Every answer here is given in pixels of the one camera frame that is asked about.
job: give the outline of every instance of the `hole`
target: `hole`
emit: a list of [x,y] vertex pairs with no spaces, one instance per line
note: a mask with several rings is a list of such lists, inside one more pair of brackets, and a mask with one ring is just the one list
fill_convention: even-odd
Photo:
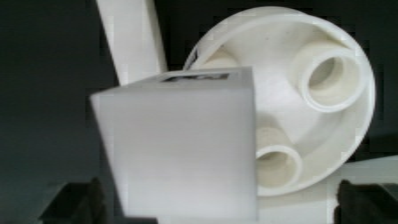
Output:
[[295,160],[284,152],[270,152],[257,158],[257,182],[264,188],[286,186],[298,172]]
[[325,80],[330,78],[332,68],[334,68],[334,58],[328,58],[319,63],[319,66],[314,69],[311,79],[309,79],[309,88],[316,88],[316,85],[319,85],[325,82]]
[[355,97],[360,84],[359,65],[351,58],[328,58],[309,78],[309,95],[318,104],[334,106]]

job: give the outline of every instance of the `cylindrical boss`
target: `cylindrical boss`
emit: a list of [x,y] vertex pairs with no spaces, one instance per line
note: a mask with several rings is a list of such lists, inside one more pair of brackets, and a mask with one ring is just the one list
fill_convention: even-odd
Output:
[[266,195],[289,186],[302,174],[302,158],[277,128],[257,129],[257,185]]
[[362,57],[332,41],[307,44],[293,57],[287,79],[307,105],[319,112],[341,111],[366,85]]

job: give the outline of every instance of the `white block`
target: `white block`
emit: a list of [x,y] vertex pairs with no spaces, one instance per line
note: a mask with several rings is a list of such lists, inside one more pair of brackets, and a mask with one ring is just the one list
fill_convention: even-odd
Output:
[[124,215],[254,221],[250,68],[165,73],[90,100]]
[[152,0],[97,0],[119,84],[167,71]]

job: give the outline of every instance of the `black background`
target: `black background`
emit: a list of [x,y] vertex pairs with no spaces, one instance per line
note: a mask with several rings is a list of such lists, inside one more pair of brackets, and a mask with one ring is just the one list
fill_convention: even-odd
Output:
[[[208,29],[243,9],[284,6],[337,24],[366,50],[376,80],[371,127],[350,161],[398,154],[398,2],[154,0],[154,4],[170,70],[181,69]],[[1,0],[0,223],[28,223],[49,200],[48,189],[94,176],[104,184],[108,217],[120,216],[87,101],[90,93],[115,85],[94,0]]]

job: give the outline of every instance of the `white plastic part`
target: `white plastic part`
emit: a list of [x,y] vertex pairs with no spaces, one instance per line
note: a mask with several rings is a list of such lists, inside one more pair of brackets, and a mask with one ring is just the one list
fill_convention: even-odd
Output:
[[293,57],[287,78],[312,109],[341,111],[355,102],[367,82],[353,50],[334,41],[309,43]]
[[[323,51],[316,52],[318,56],[311,60],[300,54],[314,49],[311,46],[319,42],[337,45],[337,48],[325,49],[328,56]],[[209,68],[211,64],[218,67],[220,64],[213,63],[213,58],[220,61],[218,56],[215,57],[220,55],[218,51],[227,52],[222,57],[231,57],[222,61],[234,62],[224,63],[225,67],[232,67],[232,64],[252,66],[257,129],[275,127],[282,130],[302,158],[296,182],[270,194],[259,192],[263,196],[280,195],[309,187],[328,176],[357,149],[375,108],[369,62],[360,46],[341,28],[282,7],[248,9],[216,24],[197,43],[184,69]],[[346,84],[330,87],[341,87],[344,91],[316,93],[309,88],[316,76],[335,77],[334,71],[325,74],[327,65],[321,65],[323,62],[328,63],[328,57],[335,58],[334,69],[343,67],[339,75],[346,81]],[[296,82],[289,79],[291,68],[296,68],[295,77],[302,77]],[[311,70],[323,74],[312,77]]]
[[279,129],[259,128],[257,136],[257,191],[271,195],[300,178],[302,159]]
[[97,0],[119,84],[167,71],[152,0]]
[[124,215],[255,221],[250,68],[165,73],[90,100]]

